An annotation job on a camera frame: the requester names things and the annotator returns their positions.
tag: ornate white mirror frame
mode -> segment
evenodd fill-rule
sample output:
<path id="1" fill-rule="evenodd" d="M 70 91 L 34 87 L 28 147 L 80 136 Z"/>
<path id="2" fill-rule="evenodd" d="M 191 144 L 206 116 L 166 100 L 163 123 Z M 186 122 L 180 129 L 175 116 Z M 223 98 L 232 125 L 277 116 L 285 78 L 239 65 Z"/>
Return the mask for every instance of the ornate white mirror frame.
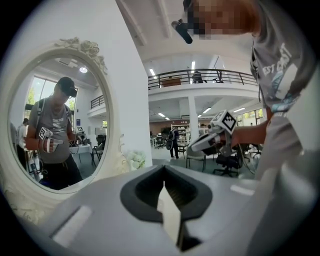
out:
<path id="1" fill-rule="evenodd" d="M 121 152 L 121 138 L 118 107 L 115 94 L 107 79 L 104 57 L 99 55 L 98 44 L 78 37 L 60 39 L 36 49 L 25 59 L 19 60 L 2 71 L 0 78 L 1 145 L 0 145 L 0 188 L 14 212 L 35 224 L 60 202 L 76 193 L 89 183 L 129 171 L 129 166 Z M 74 56 L 88 67 L 101 86 L 102 94 L 109 109 L 108 145 L 100 164 L 92 176 L 70 187 L 67 191 L 57 191 L 36 183 L 27 176 L 14 153 L 10 136 L 10 107 L 15 93 L 24 78 L 42 62 L 57 56 Z"/>

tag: black railing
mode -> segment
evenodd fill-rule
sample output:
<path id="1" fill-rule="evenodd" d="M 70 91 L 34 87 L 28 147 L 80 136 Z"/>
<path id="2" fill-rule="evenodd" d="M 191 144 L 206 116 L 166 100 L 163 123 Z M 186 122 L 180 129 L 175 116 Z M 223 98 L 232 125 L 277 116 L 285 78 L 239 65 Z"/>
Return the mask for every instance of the black railing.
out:
<path id="1" fill-rule="evenodd" d="M 103 95 L 96 97 L 93 100 L 91 100 L 91 109 L 98 107 L 103 103 L 105 103 L 105 98 Z"/>
<path id="2" fill-rule="evenodd" d="M 190 83 L 258 85 L 256 79 L 251 74 L 224 69 L 185 69 L 160 73 L 148 77 L 149 90 L 168 86 L 187 85 Z"/>

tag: gray t-shirt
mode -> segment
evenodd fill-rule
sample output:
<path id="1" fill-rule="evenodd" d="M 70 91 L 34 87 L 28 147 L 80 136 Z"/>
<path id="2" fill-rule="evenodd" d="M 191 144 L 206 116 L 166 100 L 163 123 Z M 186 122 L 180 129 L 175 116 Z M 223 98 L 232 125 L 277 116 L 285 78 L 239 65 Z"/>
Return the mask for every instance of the gray t-shirt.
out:
<path id="1" fill-rule="evenodd" d="M 39 150 L 40 158 L 43 163 L 46 164 L 59 164 L 67 160 L 70 155 L 69 149 L 69 139 L 67 136 L 67 126 L 68 126 L 68 117 L 65 107 L 61 108 L 59 113 L 53 113 L 51 108 L 51 97 L 45 99 L 42 114 L 39 118 L 39 123 L 37 125 L 38 118 L 38 105 L 39 101 L 34 104 L 32 107 L 29 125 L 36 127 L 36 139 L 39 139 L 39 132 L 42 127 L 49 129 L 53 132 L 53 139 L 64 141 L 63 144 L 59 144 L 56 150 L 52 153 L 46 153 L 42 149 Z"/>
<path id="2" fill-rule="evenodd" d="M 253 38 L 251 72 L 273 113 L 288 111 L 316 67 L 316 55 L 295 21 L 276 3 L 257 0 L 261 34 Z"/>

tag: mirror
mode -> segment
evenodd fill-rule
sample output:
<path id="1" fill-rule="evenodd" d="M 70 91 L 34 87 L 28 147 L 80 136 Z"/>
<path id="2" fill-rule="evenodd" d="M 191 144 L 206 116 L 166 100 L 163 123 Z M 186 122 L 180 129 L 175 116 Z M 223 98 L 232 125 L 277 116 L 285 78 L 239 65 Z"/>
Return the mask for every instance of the mirror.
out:
<path id="1" fill-rule="evenodd" d="M 92 178 L 108 148 L 108 101 L 77 56 L 39 61 L 19 85 L 9 120 L 21 171 L 52 190 Z"/>

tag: white column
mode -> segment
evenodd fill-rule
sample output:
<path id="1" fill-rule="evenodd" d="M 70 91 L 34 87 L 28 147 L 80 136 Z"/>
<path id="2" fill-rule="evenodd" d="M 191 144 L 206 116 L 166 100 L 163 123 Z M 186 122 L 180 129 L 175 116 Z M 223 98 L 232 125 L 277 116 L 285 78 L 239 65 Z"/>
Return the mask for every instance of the white column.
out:
<path id="1" fill-rule="evenodd" d="M 194 142 L 199 137 L 198 128 L 198 115 L 196 111 L 196 103 L 194 96 L 188 96 L 189 101 L 189 116 L 190 116 L 190 133 L 191 133 L 191 143 Z"/>

